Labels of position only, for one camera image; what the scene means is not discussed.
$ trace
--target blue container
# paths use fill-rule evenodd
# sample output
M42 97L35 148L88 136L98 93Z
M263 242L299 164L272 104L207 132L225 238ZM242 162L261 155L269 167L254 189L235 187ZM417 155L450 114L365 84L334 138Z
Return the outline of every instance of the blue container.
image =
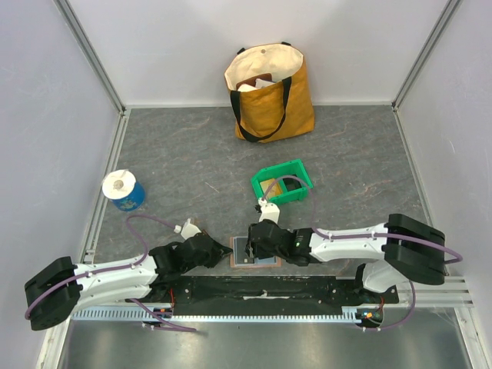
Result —
M113 171L102 182L102 192L121 211L132 211L145 200L145 190L127 169Z
M140 182L136 181L133 191L124 198L110 199L110 201L115 204L116 208L122 211L132 211L140 208L140 205L144 203L145 191L141 186Z

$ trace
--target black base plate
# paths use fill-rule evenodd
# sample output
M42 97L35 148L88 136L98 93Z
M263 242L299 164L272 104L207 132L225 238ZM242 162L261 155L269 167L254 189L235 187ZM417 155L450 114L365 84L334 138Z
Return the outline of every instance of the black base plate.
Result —
M359 291L353 279L336 277L189 277L169 287L174 315L322 315L341 314L342 306L397 304L395 286L383 294ZM275 299L244 297L278 297ZM142 302L171 302L168 290L154 288Z

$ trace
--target green plastic basket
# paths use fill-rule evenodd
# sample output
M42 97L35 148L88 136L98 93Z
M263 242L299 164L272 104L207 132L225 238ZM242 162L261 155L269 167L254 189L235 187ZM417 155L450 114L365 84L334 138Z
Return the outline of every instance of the green plastic basket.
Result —
M261 182L268 179L275 179L281 177L282 175L295 175L296 177L306 182L310 188L313 188L311 179L309 178L301 159L295 159L293 161L287 161L285 163L274 165L272 167L263 168L256 175L254 175L251 179L251 184L253 185L253 191L256 195L256 198L263 197L263 190L261 189L260 185ZM285 204L289 201L302 200L309 194L308 189L304 186L289 191L285 186L284 181L279 181L278 183L282 189L282 194L268 199L274 204L280 205Z

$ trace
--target yellow tote bag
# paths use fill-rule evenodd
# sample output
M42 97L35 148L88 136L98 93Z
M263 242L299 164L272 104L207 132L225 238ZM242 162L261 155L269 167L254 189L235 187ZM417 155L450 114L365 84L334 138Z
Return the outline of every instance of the yellow tote bag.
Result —
M239 92L239 82L271 73L273 85ZM270 142L314 129L306 60L287 42L241 49L225 71L236 117L236 136L249 142Z

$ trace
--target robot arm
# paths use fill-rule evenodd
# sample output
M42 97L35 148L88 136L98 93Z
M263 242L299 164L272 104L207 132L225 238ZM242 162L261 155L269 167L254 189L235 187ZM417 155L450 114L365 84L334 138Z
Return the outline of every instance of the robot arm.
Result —
M345 289L361 297L379 297L395 284L410 279L423 284L444 283L444 253L413 242L401 242L382 234L406 234L444 244L439 231L400 214L392 214L385 224L373 227L323 231L303 228L294 231L277 225L280 211L275 204L259 202L260 221L248 229L247 251L256 258L278 256L289 263L306 266L339 258L371 259L362 264L354 283ZM129 298L166 294L169 284L183 273L203 265L214 267L231 253L208 234L187 222L177 230L183 242L172 242L143 255L105 264L72 264L70 257L59 258L25 284L30 307L27 318L34 331L63 322L70 314L86 307ZM98 273L102 268L114 268ZM62 287L39 300L56 284Z
M196 266L214 267L230 248L187 222L179 228L184 242L172 242L143 255L104 264L72 264L70 257L53 261L25 284L28 306L56 284L60 287L42 298L26 316L33 331L48 329L70 314L89 306L129 298L143 298L154 289L165 290L170 281ZM114 270L98 273L101 269Z
M342 231L303 228L290 232L277 225L277 205L260 199L260 221L248 232L247 252L258 258L278 256L305 266L335 259L372 259L362 264L363 289L382 294L406 280L422 284L444 283L444 252L422 244L392 238L397 235L444 245L444 234L402 214L368 228Z

